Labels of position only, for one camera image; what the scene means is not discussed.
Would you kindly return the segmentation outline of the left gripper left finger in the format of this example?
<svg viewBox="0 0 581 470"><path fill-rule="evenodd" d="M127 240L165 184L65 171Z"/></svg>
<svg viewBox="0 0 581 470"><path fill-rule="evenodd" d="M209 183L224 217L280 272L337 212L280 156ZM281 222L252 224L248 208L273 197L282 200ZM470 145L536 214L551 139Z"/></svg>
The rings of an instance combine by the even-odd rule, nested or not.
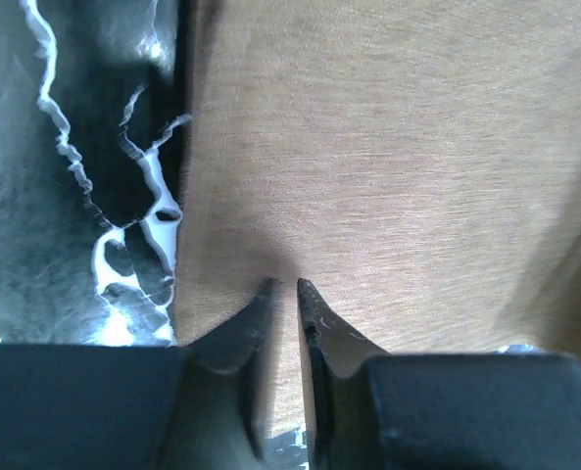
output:
<svg viewBox="0 0 581 470"><path fill-rule="evenodd" d="M0 469L258 469L276 283L185 347L0 346Z"/></svg>

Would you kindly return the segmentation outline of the brown cloth napkin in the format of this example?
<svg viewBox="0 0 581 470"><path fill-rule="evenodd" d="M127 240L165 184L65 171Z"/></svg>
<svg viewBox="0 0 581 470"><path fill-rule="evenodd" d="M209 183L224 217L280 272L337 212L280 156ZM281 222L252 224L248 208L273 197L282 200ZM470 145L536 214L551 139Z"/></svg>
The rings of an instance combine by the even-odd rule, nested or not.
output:
<svg viewBox="0 0 581 470"><path fill-rule="evenodd" d="M581 359L581 1L202 1L194 38L177 334L280 281L272 434L300 278L388 351Z"/></svg>

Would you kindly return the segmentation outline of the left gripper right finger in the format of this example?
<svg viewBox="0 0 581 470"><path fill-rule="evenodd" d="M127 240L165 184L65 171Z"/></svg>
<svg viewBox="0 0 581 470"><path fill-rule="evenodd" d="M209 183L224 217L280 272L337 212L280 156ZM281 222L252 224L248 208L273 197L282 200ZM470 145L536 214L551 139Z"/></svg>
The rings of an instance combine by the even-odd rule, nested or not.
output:
<svg viewBox="0 0 581 470"><path fill-rule="evenodd" d="M581 362L384 351L297 283L314 469L581 469Z"/></svg>

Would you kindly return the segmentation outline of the black marble pattern mat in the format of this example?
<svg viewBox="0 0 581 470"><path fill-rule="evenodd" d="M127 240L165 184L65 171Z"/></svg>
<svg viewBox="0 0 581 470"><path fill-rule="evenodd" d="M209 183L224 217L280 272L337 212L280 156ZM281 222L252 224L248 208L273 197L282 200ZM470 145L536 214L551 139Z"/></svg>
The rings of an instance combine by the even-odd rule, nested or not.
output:
<svg viewBox="0 0 581 470"><path fill-rule="evenodd" d="M187 1L0 1L0 344L168 346Z"/></svg>

